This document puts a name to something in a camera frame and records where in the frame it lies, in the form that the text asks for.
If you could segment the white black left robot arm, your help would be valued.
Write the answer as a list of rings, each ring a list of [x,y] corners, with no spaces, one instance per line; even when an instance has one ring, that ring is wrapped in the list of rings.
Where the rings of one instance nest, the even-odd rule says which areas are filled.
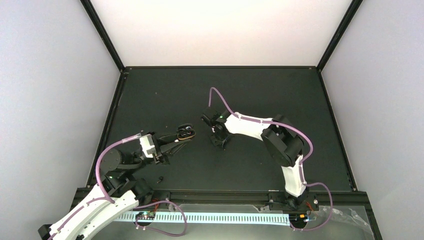
[[[53,224],[38,229],[42,240],[91,240],[100,230],[122,214],[146,209],[138,218],[151,220],[161,204],[180,207],[164,200],[154,200],[154,191],[134,172],[150,164],[168,164],[169,157],[187,145],[196,135],[185,126],[172,134],[138,133],[112,143],[103,150],[95,164],[96,183],[88,194]]]

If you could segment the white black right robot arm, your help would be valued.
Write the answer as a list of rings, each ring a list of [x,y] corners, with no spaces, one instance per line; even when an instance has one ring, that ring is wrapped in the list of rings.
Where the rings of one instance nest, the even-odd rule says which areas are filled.
[[[224,148],[234,135],[244,135],[263,142],[270,157],[280,165],[285,182],[282,201],[290,210],[298,210],[308,196],[307,182],[301,161],[305,143],[299,133],[289,125],[287,118],[278,114],[274,118],[259,118],[230,113],[220,113],[207,107],[201,119],[212,130],[209,136],[215,146]]]

